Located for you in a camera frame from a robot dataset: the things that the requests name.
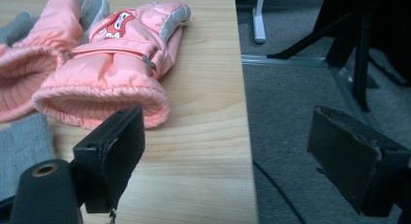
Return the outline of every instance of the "wooden table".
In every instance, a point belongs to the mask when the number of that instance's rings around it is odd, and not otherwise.
[[[111,11],[167,0],[108,0]],[[175,66],[162,78],[170,119],[146,131],[146,151],[117,211],[117,223],[256,223],[256,196],[235,0],[180,0],[192,10]],[[0,25],[47,0],[0,0]],[[49,120],[57,156],[89,131]],[[107,223],[87,214],[85,223]]]

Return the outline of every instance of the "black stand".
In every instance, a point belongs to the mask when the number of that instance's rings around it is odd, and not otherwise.
[[[332,2],[337,1],[338,0],[325,0],[324,5],[331,6]],[[368,112],[369,108],[365,96],[370,28],[373,14],[379,1],[380,0],[356,0],[357,5],[350,12],[338,17],[329,24],[318,27],[290,48],[276,54],[268,54],[267,57],[289,59],[321,38],[334,34],[334,41],[327,54],[326,61],[330,67],[344,67],[351,52],[356,48],[352,93],[362,109]]]

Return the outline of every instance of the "wooden tabletop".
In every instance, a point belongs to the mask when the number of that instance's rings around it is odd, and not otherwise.
[[[111,11],[168,0],[108,0]],[[257,223],[235,0],[180,0],[184,23],[174,67],[161,79],[172,112],[147,130],[146,150],[121,197],[116,223]],[[0,26],[47,0],[0,0]],[[49,119],[57,156],[89,131]],[[108,223],[87,214],[85,223]]]

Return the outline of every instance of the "table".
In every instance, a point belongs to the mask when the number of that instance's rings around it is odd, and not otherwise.
[[[108,0],[111,11],[167,0]],[[256,223],[235,0],[180,0],[192,9],[175,66],[161,79],[170,119],[146,131],[146,151],[117,211],[117,223]],[[0,0],[0,25],[47,0]],[[59,158],[89,131],[48,120]],[[85,223],[107,223],[88,214]]]

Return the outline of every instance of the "gray fabric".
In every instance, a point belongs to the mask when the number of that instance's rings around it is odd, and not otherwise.
[[[37,18],[29,13],[21,13],[15,20],[0,28],[0,44],[12,46],[25,38],[36,23]]]
[[[241,54],[278,53],[311,33],[324,0],[265,0],[266,43],[254,42],[252,8],[257,0],[237,2]],[[297,56],[326,56],[332,39],[324,38]],[[371,54],[391,66],[384,54]],[[347,63],[352,73],[354,57]],[[394,85],[369,66],[379,88],[367,90],[367,101],[383,134],[411,146],[411,89]],[[275,179],[306,223],[396,223],[399,208],[388,218],[359,216],[338,190],[316,172],[317,162],[306,152],[314,106],[349,113],[325,68],[284,65],[243,65],[253,159]],[[261,224],[301,223],[278,189],[254,168]]]
[[[31,114],[0,131],[0,201],[14,196],[27,168],[55,158],[47,119]]]

